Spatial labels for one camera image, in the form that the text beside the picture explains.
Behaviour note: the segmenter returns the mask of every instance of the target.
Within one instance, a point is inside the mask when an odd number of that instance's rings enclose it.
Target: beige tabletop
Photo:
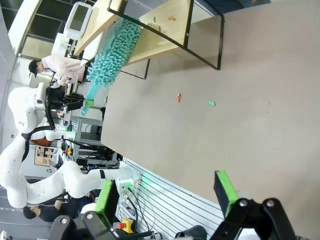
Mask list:
[[[179,50],[152,58],[146,80],[120,73],[101,142],[213,202],[225,169],[256,201],[279,198],[296,234],[319,239],[319,9],[304,0],[225,14],[220,71]]]

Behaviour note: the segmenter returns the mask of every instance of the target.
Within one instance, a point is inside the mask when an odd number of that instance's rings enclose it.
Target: bulletin board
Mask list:
[[[36,146],[34,155],[34,165],[50,167],[50,160],[52,161],[53,155],[54,148]]]

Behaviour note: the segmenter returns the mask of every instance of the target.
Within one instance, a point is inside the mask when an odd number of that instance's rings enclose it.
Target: person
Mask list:
[[[25,206],[23,208],[23,215],[27,219],[34,219],[35,217],[41,218],[45,222],[52,223],[60,215],[68,215],[70,218],[76,218],[78,211],[80,212],[82,207],[91,203],[88,197],[71,198],[69,202],[63,203],[60,200],[56,200],[54,205],[37,205],[37,206]]]
[[[57,76],[60,76],[60,84],[69,81],[76,83],[76,81],[83,82],[87,76],[88,67],[81,65],[81,61],[69,57],[64,57],[58,54],[53,54],[42,58],[41,61],[33,60],[29,64],[29,71],[37,77],[38,73],[43,73],[46,70],[55,72]]]

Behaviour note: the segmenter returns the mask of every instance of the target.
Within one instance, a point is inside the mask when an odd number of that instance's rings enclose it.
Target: person in pink shirt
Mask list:
[[[81,61],[69,57],[64,57],[58,54],[53,54],[42,58],[41,61],[33,60],[29,64],[29,71],[37,77],[38,73],[43,73],[46,69],[49,69],[61,79],[58,81],[63,83],[76,83],[82,82],[87,75],[87,65],[81,65]]]

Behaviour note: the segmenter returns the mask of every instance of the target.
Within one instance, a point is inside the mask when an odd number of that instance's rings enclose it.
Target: metal slat surface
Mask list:
[[[125,157],[123,161],[140,172],[136,196],[150,229],[161,233],[164,239],[173,239],[176,233],[195,225],[204,227],[209,239],[223,221],[219,205],[167,181]],[[145,232],[148,230],[146,223],[141,218],[137,201],[134,203],[138,209],[138,231]],[[118,206],[116,215],[118,219],[134,219],[122,204]]]

